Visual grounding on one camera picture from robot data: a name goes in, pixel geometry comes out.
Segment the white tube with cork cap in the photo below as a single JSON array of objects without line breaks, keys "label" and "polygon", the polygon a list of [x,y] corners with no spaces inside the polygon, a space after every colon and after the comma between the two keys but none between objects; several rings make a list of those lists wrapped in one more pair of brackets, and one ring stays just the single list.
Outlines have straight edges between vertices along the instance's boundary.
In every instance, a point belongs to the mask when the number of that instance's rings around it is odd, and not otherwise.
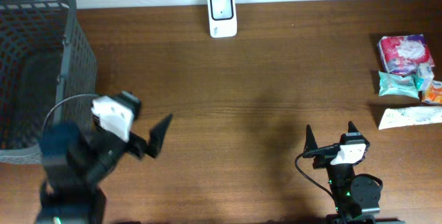
[{"label": "white tube with cork cap", "polygon": [[386,109],[379,130],[441,123],[440,106],[413,106],[401,109]]}]

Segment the teal wet wipes pouch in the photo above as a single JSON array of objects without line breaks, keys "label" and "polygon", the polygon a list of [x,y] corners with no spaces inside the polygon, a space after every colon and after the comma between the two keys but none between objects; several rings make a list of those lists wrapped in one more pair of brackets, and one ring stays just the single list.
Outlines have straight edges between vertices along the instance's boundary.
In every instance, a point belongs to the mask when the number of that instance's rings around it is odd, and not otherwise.
[{"label": "teal wet wipes pouch", "polygon": [[400,76],[379,71],[379,96],[401,95],[419,99],[419,92],[411,75]]}]

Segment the green pocket tissue pack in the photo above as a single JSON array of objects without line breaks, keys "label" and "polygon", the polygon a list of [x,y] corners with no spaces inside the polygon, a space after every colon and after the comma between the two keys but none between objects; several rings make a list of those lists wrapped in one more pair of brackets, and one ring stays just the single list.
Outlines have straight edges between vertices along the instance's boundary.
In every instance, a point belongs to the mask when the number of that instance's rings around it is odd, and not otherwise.
[{"label": "green pocket tissue pack", "polygon": [[414,75],[414,83],[418,91],[426,91],[434,79],[432,66],[429,63],[422,63],[418,66]]}]

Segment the orange pocket tissue pack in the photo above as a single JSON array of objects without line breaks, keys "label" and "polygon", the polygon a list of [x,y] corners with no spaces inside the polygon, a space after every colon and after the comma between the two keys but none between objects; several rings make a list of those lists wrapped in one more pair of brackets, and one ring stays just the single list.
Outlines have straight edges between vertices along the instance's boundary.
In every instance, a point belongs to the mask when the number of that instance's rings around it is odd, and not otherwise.
[{"label": "orange pocket tissue pack", "polygon": [[433,80],[428,88],[422,93],[423,103],[432,105],[442,104],[442,82]]}]

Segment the red purple tissue pack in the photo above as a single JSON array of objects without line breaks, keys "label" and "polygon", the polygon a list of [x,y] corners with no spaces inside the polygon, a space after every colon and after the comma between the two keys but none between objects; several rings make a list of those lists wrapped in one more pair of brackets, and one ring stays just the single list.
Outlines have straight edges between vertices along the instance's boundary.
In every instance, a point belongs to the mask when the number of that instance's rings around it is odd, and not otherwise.
[{"label": "red purple tissue pack", "polygon": [[421,64],[435,67],[423,34],[384,36],[377,48],[386,73],[407,76],[415,73]]}]

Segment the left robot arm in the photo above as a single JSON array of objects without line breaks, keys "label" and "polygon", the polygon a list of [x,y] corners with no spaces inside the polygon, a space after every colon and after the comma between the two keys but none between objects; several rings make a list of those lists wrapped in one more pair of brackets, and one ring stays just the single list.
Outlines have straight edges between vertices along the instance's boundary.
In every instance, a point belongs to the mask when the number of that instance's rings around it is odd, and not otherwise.
[{"label": "left robot arm", "polygon": [[37,223],[102,223],[106,197],[99,184],[130,154],[157,158],[173,119],[167,115],[147,140],[131,131],[141,101],[127,91],[88,94],[95,128],[82,132],[74,122],[42,128],[39,141],[46,180],[39,190]]}]

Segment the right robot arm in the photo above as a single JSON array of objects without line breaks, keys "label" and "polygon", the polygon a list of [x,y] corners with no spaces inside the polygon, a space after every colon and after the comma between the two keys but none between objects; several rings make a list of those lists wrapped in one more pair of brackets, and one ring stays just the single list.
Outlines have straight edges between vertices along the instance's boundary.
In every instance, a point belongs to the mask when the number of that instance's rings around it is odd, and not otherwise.
[{"label": "right robot arm", "polygon": [[[327,223],[401,223],[398,219],[377,219],[383,181],[369,174],[355,174],[354,166],[365,159],[369,141],[353,122],[340,141],[319,147],[310,125],[306,126],[303,152],[295,159],[295,167],[307,180],[324,190],[333,200],[336,213],[326,216]],[[309,177],[298,165],[300,158],[312,158],[314,169],[326,169],[329,189]]]}]

